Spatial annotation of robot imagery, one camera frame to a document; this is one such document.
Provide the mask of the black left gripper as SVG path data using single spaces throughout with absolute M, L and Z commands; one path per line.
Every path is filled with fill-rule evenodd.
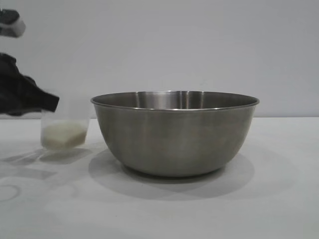
M 55 112 L 59 97 L 44 91 L 27 75 L 20 75 L 16 59 L 0 54 L 0 114 L 22 116 L 22 112 Z

